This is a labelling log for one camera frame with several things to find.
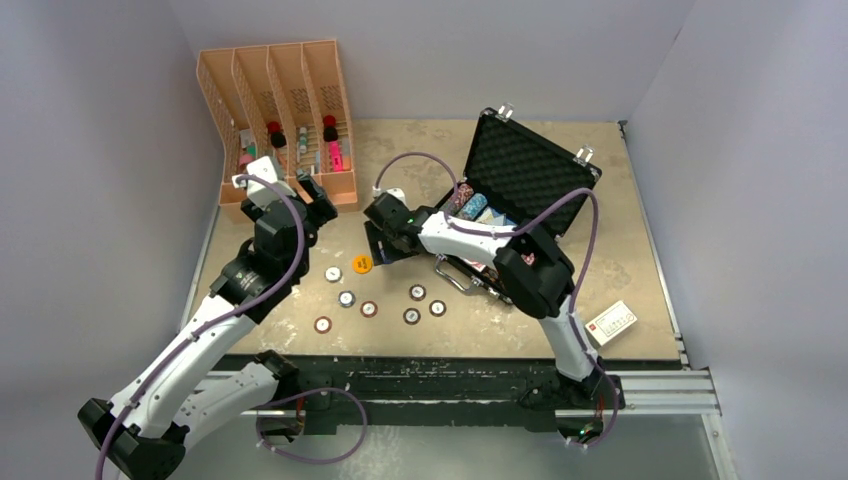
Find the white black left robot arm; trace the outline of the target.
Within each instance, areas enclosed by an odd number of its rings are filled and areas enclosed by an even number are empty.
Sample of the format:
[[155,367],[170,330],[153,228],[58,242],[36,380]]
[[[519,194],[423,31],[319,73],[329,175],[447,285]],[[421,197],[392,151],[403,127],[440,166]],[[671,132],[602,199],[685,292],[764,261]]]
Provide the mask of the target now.
[[166,479],[202,438],[252,407],[292,405],[298,370],[273,351],[233,377],[195,389],[309,272],[309,250],[336,207],[305,172],[297,188],[262,167],[237,175],[254,234],[211,284],[199,309],[156,359],[110,399],[89,399],[78,419],[98,449],[94,476],[112,464],[129,479]]

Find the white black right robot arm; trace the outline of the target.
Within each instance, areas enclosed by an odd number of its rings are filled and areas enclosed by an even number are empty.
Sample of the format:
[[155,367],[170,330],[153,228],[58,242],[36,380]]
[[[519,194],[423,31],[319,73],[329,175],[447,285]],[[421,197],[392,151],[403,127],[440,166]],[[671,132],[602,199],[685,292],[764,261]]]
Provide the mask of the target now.
[[374,199],[364,215],[377,263],[431,254],[494,269],[512,304],[539,322],[554,354],[564,399],[576,407],[599,394],[609,404],[618,402],[620,389],[577,319],[576,298],[585,274],[575,270],[540,219],[520,226],[484,225],[432,207],[411,210],[388,192]]

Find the grey white poker chip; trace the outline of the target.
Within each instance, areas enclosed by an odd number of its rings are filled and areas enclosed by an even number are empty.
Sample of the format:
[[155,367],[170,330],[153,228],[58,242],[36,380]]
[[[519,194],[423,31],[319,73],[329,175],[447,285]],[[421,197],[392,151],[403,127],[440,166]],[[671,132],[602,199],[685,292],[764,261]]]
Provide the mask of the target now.
[[342,270],[337,266],[330,266],[324,272],[324,278],[330,283],[339,282],[343,277]]

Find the orange dealer button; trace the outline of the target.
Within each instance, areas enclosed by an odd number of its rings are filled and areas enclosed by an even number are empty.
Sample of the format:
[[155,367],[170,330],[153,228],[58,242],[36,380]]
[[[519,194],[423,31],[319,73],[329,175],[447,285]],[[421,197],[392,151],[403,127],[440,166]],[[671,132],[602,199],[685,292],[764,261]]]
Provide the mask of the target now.
[[352,260],[352,269],[357,274],[367,274],[373,266],[373,260],[368,255],[358,255]]

